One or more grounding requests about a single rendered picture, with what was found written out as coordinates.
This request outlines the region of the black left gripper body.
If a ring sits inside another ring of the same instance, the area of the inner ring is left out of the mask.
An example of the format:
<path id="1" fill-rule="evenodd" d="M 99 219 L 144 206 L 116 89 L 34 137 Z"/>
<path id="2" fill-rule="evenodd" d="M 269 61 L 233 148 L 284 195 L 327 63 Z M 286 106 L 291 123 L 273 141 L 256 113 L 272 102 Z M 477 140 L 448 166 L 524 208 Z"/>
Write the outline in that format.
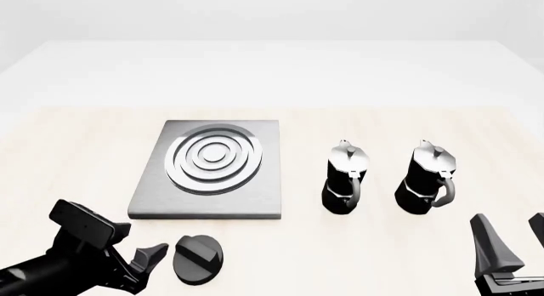
<path id="1" fill-rule="evenodd" d="M 148 274 L 144 268 L 144 249 L 137 248 L 130 263 L 126 262 L 113 247 L 104 251 L 106 273 L 101 287 L 109 287 L 128 293 L 140 293 L 146 288 Z"/>

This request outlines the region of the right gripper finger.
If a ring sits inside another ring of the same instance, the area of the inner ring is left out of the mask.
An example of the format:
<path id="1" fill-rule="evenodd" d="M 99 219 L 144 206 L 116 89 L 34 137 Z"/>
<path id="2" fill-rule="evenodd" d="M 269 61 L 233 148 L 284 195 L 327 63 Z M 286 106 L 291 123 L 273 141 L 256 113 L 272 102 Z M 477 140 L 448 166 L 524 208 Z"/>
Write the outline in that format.
<path id="1" fill-rule="evenodd" d="M 544 213 L 536 213 L 528 222 L 539 243 L 544 246 Z"/>
<path id="2" fill-rule="evenodd" d="M 499 237 L 492 223 L 483 213 L 470 219 L 475 247 L 474 275 L 490 275 L 497 272 L 515 272 L 525 263 Z"/>

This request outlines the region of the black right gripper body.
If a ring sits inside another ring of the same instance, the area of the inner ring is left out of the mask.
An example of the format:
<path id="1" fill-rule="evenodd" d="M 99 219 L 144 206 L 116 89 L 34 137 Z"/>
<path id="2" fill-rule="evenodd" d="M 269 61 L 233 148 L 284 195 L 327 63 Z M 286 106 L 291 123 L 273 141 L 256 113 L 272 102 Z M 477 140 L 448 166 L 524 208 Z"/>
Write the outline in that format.
<path id="1" fill-rule="evenodd" d="M 512 272 L 475 272 L 480 296 L 544 296 L 544 276 L 516 277 Z"/>

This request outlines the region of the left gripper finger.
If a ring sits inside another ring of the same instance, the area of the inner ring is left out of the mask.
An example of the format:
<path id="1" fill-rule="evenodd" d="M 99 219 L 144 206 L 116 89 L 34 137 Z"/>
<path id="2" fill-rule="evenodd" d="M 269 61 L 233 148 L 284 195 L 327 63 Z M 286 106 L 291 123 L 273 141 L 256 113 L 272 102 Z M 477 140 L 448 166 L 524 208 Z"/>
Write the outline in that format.
<path id="1" fill-rule="evenodd" d="M 132 224 L 129 223 L 114 223 L 113 224 L 113 234 L 111 237 L 111 243 L 112 244 L 118 244 L 121 242 L 125 237 L 128 236 Z"/>
<path id="2" fill-rule="evenodd" d="M 138 274 L 149 275 L 166 257 L 169 245 L 158 244 L 150 248 L 137 248 L 130 267 Z"/>

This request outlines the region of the flat grey stove plate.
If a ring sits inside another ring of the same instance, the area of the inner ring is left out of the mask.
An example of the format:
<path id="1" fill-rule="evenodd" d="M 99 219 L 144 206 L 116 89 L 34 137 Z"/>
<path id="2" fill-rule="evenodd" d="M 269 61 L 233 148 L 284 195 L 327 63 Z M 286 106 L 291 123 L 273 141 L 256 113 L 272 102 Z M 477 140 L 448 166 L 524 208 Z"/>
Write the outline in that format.
<path id="1" fill-rule="evenodd" d="M 168 120 L 130 219 L 280 219 L 280 123 Z"/>

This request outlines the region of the round black stove knob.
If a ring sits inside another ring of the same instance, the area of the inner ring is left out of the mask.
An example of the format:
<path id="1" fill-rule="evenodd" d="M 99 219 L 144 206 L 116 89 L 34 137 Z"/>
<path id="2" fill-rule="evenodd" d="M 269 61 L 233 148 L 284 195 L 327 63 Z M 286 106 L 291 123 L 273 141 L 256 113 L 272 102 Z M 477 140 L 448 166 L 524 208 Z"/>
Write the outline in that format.
<path id="1" fill-rule="evenodd" d="M 221 271 L 223 264 L 223 248 L 211 236 L 182 236 L 175 245 L 173 270 L 186 285 L 210 282 Z"/>

